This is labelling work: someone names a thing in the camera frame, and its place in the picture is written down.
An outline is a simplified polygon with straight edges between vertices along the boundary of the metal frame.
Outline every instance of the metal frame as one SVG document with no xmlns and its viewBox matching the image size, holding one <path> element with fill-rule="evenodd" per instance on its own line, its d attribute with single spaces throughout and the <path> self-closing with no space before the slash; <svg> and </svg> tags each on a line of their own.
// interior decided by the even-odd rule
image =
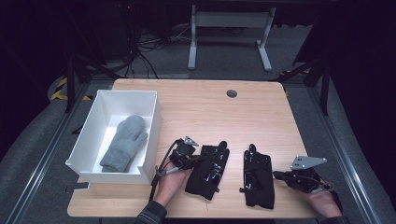
<svg viewBox="0 0 396 224">
<path fill-rule="evenodd" d="M 275 7 L 269 12 L 201 12 L 197 11 L 196 5 L 192 6 L 191 12 L 191 46 L 189 56 L 189 69 L 195 69 L 197 53 L 197 27 L 249 27 L 263 28 L 262 39 L 257 40 L 257 48 L 262 57 L 264 70 L 270 72 L 272 66 L 265 50 L 265 43 L 270 33 L 271 24 L 275 16 Z"/>
<path fill-rule="evenodd" d="M 347 150 L 345 147 L 338 141 L 338 136 L 336 130 L 332 126 L 332 122 L 328 116 L 325 116 L 321 113 L 320 101 L 318 100 L 318 94 L 316 93 L 315 88 L 306 88 L 309 94 L 309 98 L 313 102 L 317 114 L 320 117 L 320 120 L 325 127 L 328 135 L 332 141 L 332 151 L 337 159 L 340 168 L 344 174 L 346 182 L 349 186 L 349 189 L 355 198 L 355 202 L 359 209 L 361 210 L 362 217 L 364 218 L 365 223 L 373 223 L 379 224 L 382 223 L 377 212 L 374 209 L 374 206 L 370 200 L 370 197 L 367 194 L 363 184 L 361 183 L 361 179 L 359 178 L 358 173 L 355 170 L 355 167 L 352 164 L 349 156 L 347 155 Z"/>
<path fill-rule="evenodd" d="M 20 198 L 12 209 L 12 212 L 8 216 L 6 223 L 21 223 L 23 215 L 27 211 L 30 202 L 33 200 L 33 197 L 35 196 L 35 193 L 37 192 L 41 181 L 43 180 L 46 172 L 50 168 L 50 163 L 52 162 L 56 152 L 59 149 L 67 125 L 69 124 L 70 119 L 73 118 L 73 116 L 76 114 L 78 105 L 81 102 L 80 99 L 84 97 L 88 87 L 89 84 L 83 83 L 78 88 L 78 100 L 72 105 L 70 111 L 68 113 L 64 113 L 64 115 L 62 116 L 58 128 L 52 136 L 46 151 L 41 157 L 41 160 L 38 162 L 36 168 L 33 170 L 28 183 L 26 184 Z"/>
</svg>

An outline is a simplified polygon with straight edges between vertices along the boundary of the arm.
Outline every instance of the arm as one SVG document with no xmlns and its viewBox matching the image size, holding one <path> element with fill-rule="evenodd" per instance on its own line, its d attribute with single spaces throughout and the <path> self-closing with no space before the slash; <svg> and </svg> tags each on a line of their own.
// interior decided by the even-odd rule
<svg viewBox="0 0 396 224">
<path fill-rule="evenodd" d="M 349 219 L 340 211 L 334 197 L 329 191 L 321 191 L 317 193 L 303 193 L 299 192 L 311 206 L 321 214 L 324 219 L 319 221 L 320 224 L 348 224 Z"/>
<path fill-rule="evenodd" d="M 169 162 L 165 169 L 170 170 L 174 168 L 174 164 Z M 159 188 L 153 201 L 148 202 L 148 205 L 134 220 L 134 224 L 160 224 L 166 217 L 165 206 L 169 204 L 175 194 L 180 190 L 184 180 L 190 174 L 191 170 L 179 170 L 170 175 L 161 177 L 159 181 Z"/>
</svg>

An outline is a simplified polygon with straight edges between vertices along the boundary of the black cable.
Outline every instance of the black cable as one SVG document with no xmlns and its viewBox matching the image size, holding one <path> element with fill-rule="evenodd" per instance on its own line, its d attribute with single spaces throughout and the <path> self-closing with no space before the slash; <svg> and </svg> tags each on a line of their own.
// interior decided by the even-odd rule
<svg viewBox="0 0 396 224">
<path fill-rule="evenodd" d="M 151 39 L 146 37 L 146 40 L 140 40 L 138 46 L 139 46 L 139 48 L 142 48 L 142 49 L 149 49 L 149 51 L 143 51 L 143 52 L 150 52 L 150 51 L 152 51 L 154 49 L 156 49 L 156 50 L 164 49 L 164 48 L 166 48 L 167 46 L 169 46 L 172 43 L 176 43 L 176 42 L 178 42 L 178 41 L 180 41 L 182 39 L 185 39 L 186 38 L 185 34 L 186 34 L 186 32 L 188 30 L 190 30 L 190 28 L 191 27 L 189 26 L 188 28 L 184 29 L 182 32 L 180 32 L 179 34 L 175 35 L 174 37 L 169 37 L 169 39 L 165 43 L 159 37 L 151 38 Z M 143 46 L 143 45 L 151 43 L 151 42 L 154 43 L 153 47 L 145 47 L 145 46 Z"/>
<path fill-rule="evenodd" d="M 85 38 L 84 34 L 79 30 L 78 25 L 76 23 L 76 21 L 73 18 L 72 13 L 70 12 L 69 8 L 67 6 L 64 6 L 67 15 L 69 16 L 70 20 L 73 22 L 73 25 L 75 26 L 77 33 L 80 35 L 81 39 L 84 41 L 88 51 L 90 52 L 90 54 L 92 55 L 92 57 L 99 63 L 99 60 L 96 58 L 96 55 L 93 53 L 92 49 L 90 48 L 90 45 L 88 44 L 87 39 Z"/>
<path fill-rule="evenodd" d="M 300 177 L 300 178 L 302 178 L 302 179 L 308 179 L 308 180 L 312 180 L 312 181 L 314 181 L 314 182 L 317 182 L 318 184 L 321 184 L 321 182 L 320 182 L 320 181 L 316 180 L 315 178 L 312 178 L 312 177 L 306 176 L 306 175 L 296 175 L 296 177 Z"/>
<path fill-rule="evenodd" d="M 126 77 L 126 75 L 128 74 L 128 71 L 129 71 L 129 64 L 128 64 L 128 66 L 126 67 L 126 71 L 125 71 L 124 77 Z"/>
<path fill-rule="evenodd" d="M 131 67 L 132 77 L 134 78 L 134 70 L 132 69 L 132 64 L 130 63 L 129 66 Z"/>
<path fill-rule="evenodd" d="M 82 55 L 78 55 L 77 57 L 84 63 L 89 64 L 90 66 L 96 68 L 97 70 L 101 71 L 102 73 L 108 75 L 109 77 L 112 77 L 114 79 L 118 79 L 121 78 L 121 76 L 119 76 L 118 74 L 114 73 L 113 71 L 108 70 L 107 68 L 103 67 L 102 65 L 96 64 L 94 62 L 92 62 L 90 59 L 82 56 Z"/>
<path fill-rule="evenodd" d="M 144 60 L 143 58 L 141 58 L 141 57 L 139 57 L 139 59 L 141 59 L 142 62 L 143 62 L 143 64 L 146 66 L 146 69 L 148 70 L 147 73 L 148 73 L 148 78 L 149 78 L 149 68 L 148 68 L 148 66 L 146 65 L 145 60 Z"/>
<path fill-rule="evenodd" d="M 171 152 L 172 148 L 175 146 L 176 143 L 179 143 L 180 141 L 182 141 L 181 139 L 177 139 L 172 146 L 169 147 L 168 151 L 166 152 L 165 156 L 163 157 L 163 161 L 161 162 L 160 167 L 158 167 L 158 170 L 156 171 L 156 174 L 154 176 L 154 178 L 151 181 L 151 192 L 149 194 L 149 198 L 148 201 L 152 201 L 152 199 L 154 198 L 154 193 L 155 193 L 155 189 L 157 188 L 157 184 L 158 181 L 160 181 L 161 177 L 158 175 L 158 173 L 162 173 L 163 172 L 163 164 L 165 163 L 166 159 L 169 156 L 169 153 Z"/>
<path fill-rule="evenodd" d="M 139 55 L 143 58 L 143 62 L 144 62 L 144 61 L 148 62 L 149 66 L 151 67 L 152 72 L 154 73 L 154 76 L 155 76 L 157 79 L 160 79 L 160 78 L 157 76 L 157 73 L 155 72 L 154 67 L 153 67 L 152 64 L 149 62 L 149 60 L 148 60 L 142 53 L 139 53 Z"/>
<path fill-rule="evenodd" d="M 167 162 L 167 163 L 165 164 L 165 166 L 163 167 L 163 169 L 164 169 L 169 163 L 171 163 L 171 161 Z"/>
<path fill-rule="evenodd" d="M 114 66 L 114 67 L 107 68 L 107 69 L 109 71 L 112 71 L 115 73 L 115 72 L 118 72 L 118 71 L 122 70 L 123 68 L 129 66 L 129 64 L 131 64 L 131 63 L 132 63 L 132 60 L 130 58 L 128 58 L 127 62 L 117 65 L 117 66 Z M 101 72 L 97 69 L 90 69 L 90 68 L 87 68 L 87 69 L 91 72 L 91 74 L 94 74 L 94 75 L 103 74 L 103 72 Z"/>
</svg>

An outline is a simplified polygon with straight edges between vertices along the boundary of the gray carpet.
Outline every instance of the gray carpet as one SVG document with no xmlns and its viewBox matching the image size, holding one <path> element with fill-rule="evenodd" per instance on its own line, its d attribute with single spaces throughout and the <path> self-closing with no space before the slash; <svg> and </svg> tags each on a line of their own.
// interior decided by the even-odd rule
<svg viewBox="0 0 396 224">
<path fill-rule="evenodd" d="M 263 71 L 259 52 L 254 41 L 260 30 L 248 29 L 238 34 L 227 30 L 205 30 L 199 33 L 196 69 L 187 69 L 190 42 L 181 39 L 168 45 L 164 49 L 153 50 L 144 55 L 149 59 L 160 78 L 189 78 L 189 79 L 233 79 L 233 80 L 268 80 L 275 78 L 283 70 L 290 70 L 300 46 L 302 45 L 309 27 L 273 28 L 266 45 L 273 71 Z M 135 59 L 132 68 L 135 78 L 154 78 L 140 59 Z M 356 203 L 345 174 L 340 169 L 334 145 L 326 131 L 321 113 L 316 110 L 316 101 L 312 99 L 312 90 L 302 84 L 304 76 L 300 75 L 284 83 L 289 94 L 290 107 L 296 119 L 299 131 L 309 156 L 325 157 L 328 162 L 316 168 L 325 179 L 334 183 L 340 194 L 344 212 L 352 223 L 364 223 L 364 216 Z M 59 78 L 48 90 L 49 96 L 59 83 Z M 88 86 L 77 83 L 77 89 L 85 95 L 95 95 L 97 90 L 108 90 L 112 81 L 97 75 Z M 318 97 L 320 83 L 314 89 Z M 369 200 L 373 204 L 375 213 L 382 223 L 394 223 L 396 214 L 389 197 L 370 169 L 358 142 L 347 122 L 345 111 L 340 104 L 337 92 L 331 85 L 329 93 L 329 117 L 337 140 L 346 149 L 353 167 L 364 186 Z M 60 123 L 64 119 L 66 101 L 52 100 L 50 105 L 37 116 L 23 131 L 8 154 L 0 163 L 0 223 L 6 223 L 13 212 L 14 206 L 19 204 L 21 213 L 15 223 L 98 223 L 98 218 L 76 218 L 67 215 L 67 205 L 71 193 L 65 192 L 68 185 L 74 184 L 78 175 L 64 165 L 78 136 L 72 132 L 80 127 L 91 108 L 92 101 L 80 101 L 75 111 L 69 116 L 59 142 L 53 142 L 53 135 L 57 133 Z M 39 169 L 43 172 L 42 179 L 35 184 L 36 188 L 24 193 L 29 184 L 30 176 L 35 176 L 34 170 L 43 155 L 49 151 L 51 156 L 45 157 L 49 161 L 48 167 Z M 28 199 L 21 195 L 30 195 Z M 103 218 L 103 223 L 129 223 L 130 218 Z M 264 220 L 227 220 L 229 223 L 266 223 Z M 168 219 L 166 223 L 211 223 L 213 220 L 182 220 Z M 288 223 L 316 223 L 313 219 L 277 219 L 277 224 Z"/>
</svg>

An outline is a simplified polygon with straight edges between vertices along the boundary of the round hole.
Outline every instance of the round hole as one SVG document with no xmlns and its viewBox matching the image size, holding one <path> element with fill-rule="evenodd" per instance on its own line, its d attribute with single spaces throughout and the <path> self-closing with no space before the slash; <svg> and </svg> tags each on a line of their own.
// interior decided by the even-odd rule
<svg viewBox="0 0 396 224">
<path fill-rule="evenodd" d="M 236 97 L 236 95 L 238 95 L 238 93 L 234 90 L 229 90 L 229 91 L 227 91 L 227 95 L 228 95 L 228 97 L 234 98 L 234 97 Z"/>
</svg>

